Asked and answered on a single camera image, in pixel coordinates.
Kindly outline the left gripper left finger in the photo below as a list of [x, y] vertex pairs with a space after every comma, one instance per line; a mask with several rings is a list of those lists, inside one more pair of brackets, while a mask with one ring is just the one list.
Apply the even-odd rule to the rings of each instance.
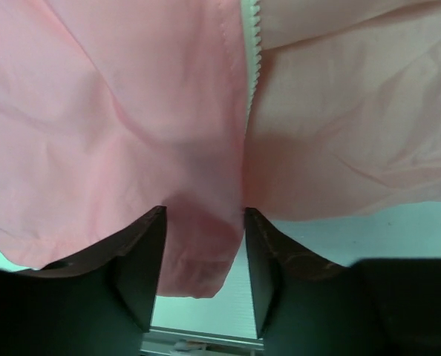
[[41, 270], [0, 270], [0, 355], [138, 355], [166, 230], [166, 208], [157, 206]]

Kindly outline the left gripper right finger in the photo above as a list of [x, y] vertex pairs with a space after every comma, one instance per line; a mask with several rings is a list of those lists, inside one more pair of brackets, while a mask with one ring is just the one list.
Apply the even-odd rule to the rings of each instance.
[[244, 211], [255, 328], [266, 355], [441, 355], [441, 259], [339, 266]]

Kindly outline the pink hooded jacket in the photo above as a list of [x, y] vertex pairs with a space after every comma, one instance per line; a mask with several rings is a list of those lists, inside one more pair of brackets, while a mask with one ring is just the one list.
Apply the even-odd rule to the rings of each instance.
[[441, 1], [0, 1], [0, 268], [156, 205], [158, 292], [208, 298], [272, 220], [441, 201]]

